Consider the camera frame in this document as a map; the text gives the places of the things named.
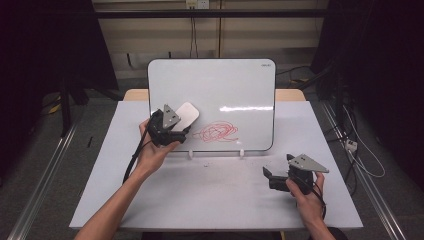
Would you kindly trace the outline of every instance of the hand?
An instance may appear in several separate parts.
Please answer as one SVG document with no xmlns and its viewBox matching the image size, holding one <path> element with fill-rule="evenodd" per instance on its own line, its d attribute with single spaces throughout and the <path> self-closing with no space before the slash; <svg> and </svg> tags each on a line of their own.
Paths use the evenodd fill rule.
<svg viewBox="0 0 424 240">
<path fill-rule="evenodd" d="M 314 189 L 317 193 L 323 194 L 324 175 L 320 172 L 316 172 L 315 175 L 317 176 L 317 180 Z M 317 196 L 312 192 L 308 195 L 304 195 L 297 184 L 290 179 L 287 179 L 286 184 L 292 195 L 296 198 L 297 208 L 299 209 L 300 216 L 305 226 L 309 228 L 309 226 L 317 222 L 323 222 L 322 203 Z"/>
<path fill-rule="evenodd" d="M 139 125 L 140 134 L 143 135 L 146 130 L 148 120 L 142 122 Z M 141 150 L 138 155 L 137 167 L 136 170 L 144 170 L 150 175 L 156 172 L 160 166 L 162 166 L 163 161 L 165 160 L 166 155 L 174 150 L 180 142 L 175 141 L 170 143 L 165 147 L 157 147 L 151 142 L 149 134 L 146 134 L 143 145 L 144 148 Z"/>
</svg>

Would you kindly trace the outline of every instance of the white eraser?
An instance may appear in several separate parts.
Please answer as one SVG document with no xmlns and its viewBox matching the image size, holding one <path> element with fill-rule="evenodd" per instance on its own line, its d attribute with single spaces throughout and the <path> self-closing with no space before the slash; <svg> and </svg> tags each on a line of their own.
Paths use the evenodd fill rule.
<svg viewBox="0 0 424 240">
<path fill-rule="evenodd" d="M 196 119 L 199 117 L 199 110 L 197 110 L 191 103 L 185 102 L 181 105 L 180 108 L 176 111 L 177 115 L 181 118 L 174 128 L 173 132 L 182 131 L 188 126 L 190 126 Z"/>
</svg>

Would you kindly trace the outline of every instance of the person's right arm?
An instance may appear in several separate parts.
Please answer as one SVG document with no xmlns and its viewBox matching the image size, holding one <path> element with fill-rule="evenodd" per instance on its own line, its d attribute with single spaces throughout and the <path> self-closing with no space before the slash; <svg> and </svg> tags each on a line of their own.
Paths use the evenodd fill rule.
<svg viewBox="0 0 424 240">
<path fill-rule="evenodd" d="M 317 176 L 317 186 L 315 187 L 315 190 L 320 192 L 318 190 L 319 187 L 322 194 L 322 191 L 324 190 L 324 175 L 319 172 L 315 173 L 315 175 Z M 312 238 L 315 240 L 335 239 L 322 219 L 321 201 L 319 201 L 319 199 L 313 193 L 304 195 L 300 191 L 297 184 L 290 179 L 287 179 L 286 184 L 292 195 L 296 198 L 297 208 L 299 210 L 303 224 L 308 229 Z"/>
</svg>

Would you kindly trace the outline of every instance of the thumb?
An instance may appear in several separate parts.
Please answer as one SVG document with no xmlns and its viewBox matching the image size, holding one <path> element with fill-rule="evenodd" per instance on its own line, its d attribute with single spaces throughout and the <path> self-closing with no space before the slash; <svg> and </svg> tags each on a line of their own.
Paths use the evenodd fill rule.
<svg viewBox="0 0 424 240">
<path fill-rule="evenodd" d="M 296 200 L 301 200 L 305 198 L 305 195 L 303 195 L 302 191 L 300 191 L 299 186 L 293 180 L 290 178 L 286 180 L 286 185 L 289 188 L 292 195 L 296 198 Z"/>
</svg>

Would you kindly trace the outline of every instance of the white tabletop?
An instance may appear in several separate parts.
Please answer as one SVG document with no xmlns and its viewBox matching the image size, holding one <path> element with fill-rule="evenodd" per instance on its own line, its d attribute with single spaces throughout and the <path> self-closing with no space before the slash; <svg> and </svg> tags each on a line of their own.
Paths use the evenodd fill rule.
<svg viewBox="0 0 424 240">
<path fill-rule="evenodd" d="M 84 194 L 70 224 L 81 228 L 120 187 L 140 139 L 138 124 L 147 102 L 120 102 Z M 273 147 L 266 152 L 171 153 L 143 184 L 121 229 L 139 231 L 249 231 L 303 228 L 295 199 L 271 190 L 262 166 L 287 171 L 286 154 L 307 154 L 330 170 L 325 174 L 325 222 L 341 229 L 362 222 L 309 102 L 276 102 Z"/>
</svg>

